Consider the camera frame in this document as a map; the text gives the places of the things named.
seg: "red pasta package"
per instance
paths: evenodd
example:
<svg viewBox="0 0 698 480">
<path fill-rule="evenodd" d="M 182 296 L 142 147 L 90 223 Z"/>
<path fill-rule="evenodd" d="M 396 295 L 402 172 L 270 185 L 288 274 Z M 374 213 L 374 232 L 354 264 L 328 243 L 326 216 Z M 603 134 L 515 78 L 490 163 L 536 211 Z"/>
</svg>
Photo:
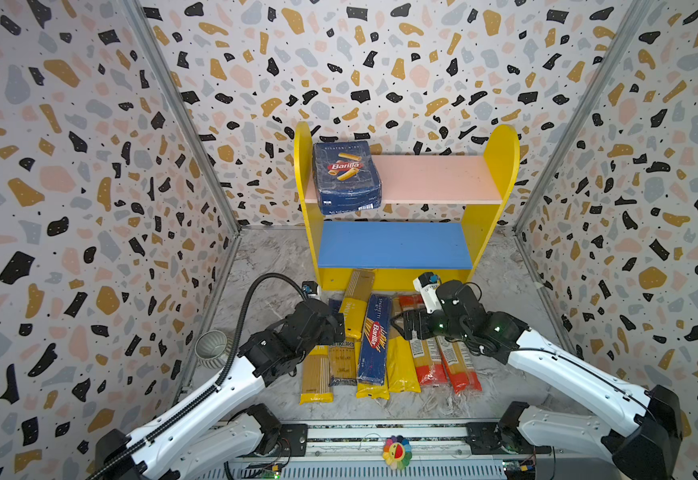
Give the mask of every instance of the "red pasta package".
<svg viewBox="0 0 698 480">
<path fill-rule="evenodd" d="M 467 389 L 481 391 L 482 385 L 477 379 L 474 361 L 466 345 L 463 342 L 449 342 L 442 336 L 436 339 L 444 360 L 442 363 L 456 395 Z"/>
<path fill-rule="evenodd" d="M 423 298 L 421 298 L 421 295 L 401 296 L 400 306 L 402 307 L 402 312 L 414 310 L 419 306 L 423 306 Z M 421 386 L 447 385 L 448 381 L 445 375 L 445 368 L 442 366 L 440 349 L 437 348 L 434 339 L 421 340 L 418 338 L 418 333 L 413 331 L 410 349 L 412 350 L 413 364 L 416 366 L 418 383 Z"/>
<path fill-rule="evenodd" d="M 477 377 L 477 370 L 474 368 L 474 359 L 464 342 L 455 343 L 457 350 L 456 354 L 460 354 L 463 358 L 463 365 L 466 367 L 466 376 L 469 378 L 469 388 L 472 390 L 482 391 L 482 384 Z"/>
</svg>

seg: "blue shelf board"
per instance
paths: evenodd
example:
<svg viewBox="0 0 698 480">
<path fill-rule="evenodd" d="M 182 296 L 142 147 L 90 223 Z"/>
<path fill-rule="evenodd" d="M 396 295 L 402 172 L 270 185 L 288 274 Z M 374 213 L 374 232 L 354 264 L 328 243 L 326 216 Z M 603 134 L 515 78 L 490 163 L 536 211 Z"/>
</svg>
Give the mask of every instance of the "blue shelf board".
<svg viewBox="0 0 698 480">
<path fill-rule="evenodd" d="M 460 224 L 325 222 L 320 268 L 471 270 Z"/>
</svg>

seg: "patterned wall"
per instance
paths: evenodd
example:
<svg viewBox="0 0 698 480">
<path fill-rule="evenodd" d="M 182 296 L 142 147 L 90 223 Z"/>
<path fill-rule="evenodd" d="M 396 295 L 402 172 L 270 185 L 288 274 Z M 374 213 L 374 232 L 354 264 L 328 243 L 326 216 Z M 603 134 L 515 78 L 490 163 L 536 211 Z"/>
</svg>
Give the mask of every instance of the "patterned wall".
<svg viewBox="0 0 698 480">
<path fill-rule="evenodd" d="M 173 80 L 242 224 L 298 224 L 294 128 L 374 154 L 480 154 L 522 134 L 513 223 L 618 29 L 628 0 L 143 0 Z M 458 205 L 363 218 L 460 220 Z M 358 214 L 345 217 L 357 218 Z"/>
<path fill-rule="evenodd" d="M 0 478 L 170 407 L 226 246 L 116 8 L 0 1 Z"/>
<path fill-rule="evenodd" d="M 698 480 L 698 2 L 656 2 L 527 231 L 579 355 L 680 395 Z"/>
</svg>

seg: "gray bowl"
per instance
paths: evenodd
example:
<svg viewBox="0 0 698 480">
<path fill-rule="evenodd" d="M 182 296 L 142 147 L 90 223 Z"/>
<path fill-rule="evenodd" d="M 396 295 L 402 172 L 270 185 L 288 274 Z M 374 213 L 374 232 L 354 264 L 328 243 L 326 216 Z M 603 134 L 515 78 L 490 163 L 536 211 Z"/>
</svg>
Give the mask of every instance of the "gray bowl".
<svg viewBox="0 0 698 480">
<path fill-rule="evenodd" d="M 197 340 L 194 354 L 200 365 L 220 370 L 226 365 L 230 350 L 231 344 L 227 340 L 226 334 L 220 330 L 211 330 Z"/>
</svg>

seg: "paper tag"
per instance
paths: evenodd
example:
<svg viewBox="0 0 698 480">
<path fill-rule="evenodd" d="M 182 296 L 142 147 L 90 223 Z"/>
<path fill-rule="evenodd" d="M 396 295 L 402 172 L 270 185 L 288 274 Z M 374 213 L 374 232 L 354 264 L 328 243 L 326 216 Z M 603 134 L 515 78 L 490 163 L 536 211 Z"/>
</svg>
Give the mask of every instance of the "paper tag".
<svg viewBox="0 0 698 480">
<path fill-rule="evenodd" d="M 412 339 L 410 340 L 410 349 L 412 350 L 412 358 L 417 359 L 424 356 L 423 352 L 423 342 L 418 339 L 418 333 L 414 330 L 412 332 Z"/>
<path fill-rule="evenodd" d="M 455 349 L 452 348 L 452 344 L 447 340 L 437 339 L 437 343 L 440 344 L 440 350 L 442 350 L 442 356 L 445 357 L 445 361 L 448 366 L 453 366 L 458 364 L 458 356 L 456 355 Z"/>
<path fill-rule="evenodd" d="M 437 342 L 431 338 L 426 339 L 426 344 L 429 347 L 429 355 L 434 363 L 442 363 L 442 357 L 440 357 L 440 349 L 437 347 Z"/>
<path fill-rule="evenodd" d="M 466 365 L 466 369 L 474 370 L 474 359 L 472 358 L 472 354 L 469 349 L 466 348 L 466 345 L 464 345 L 463 342 L 456 342 L 456 345 L 458 346 L 458 350 L 461 352 L 463 364 Z"/>
</svg>

